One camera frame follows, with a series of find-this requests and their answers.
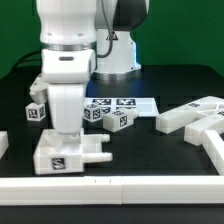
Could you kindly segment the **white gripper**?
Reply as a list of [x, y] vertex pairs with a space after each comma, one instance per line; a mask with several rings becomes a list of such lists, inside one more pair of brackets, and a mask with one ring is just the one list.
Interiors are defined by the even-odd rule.
[[58, 133], [79, 134], [86, 87], [95, 68], [93, 50], [42, 51], [42, 70], [30, 87], [30, 96], [36, 104], [49, 103]]

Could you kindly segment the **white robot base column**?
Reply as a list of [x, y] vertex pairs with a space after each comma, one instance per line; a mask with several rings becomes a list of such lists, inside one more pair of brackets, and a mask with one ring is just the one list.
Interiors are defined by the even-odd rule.
[[141, 65], [136, 61], [136, 44], [129, 31], [113, 32], [113, 47], [105, 58], [97, 59], [93, 77], [103, 81], [121, 81], [140, 74]]

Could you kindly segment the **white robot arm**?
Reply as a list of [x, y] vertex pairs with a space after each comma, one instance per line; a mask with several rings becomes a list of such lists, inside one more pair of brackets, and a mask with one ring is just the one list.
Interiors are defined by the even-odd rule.
[[139, 71], [130, 33], [146, 19], [149, 0], [36, 0], [42, 68], [30, 87], [47, 102], [54, 129], [77, 135], [89, 79], [122, 80]]

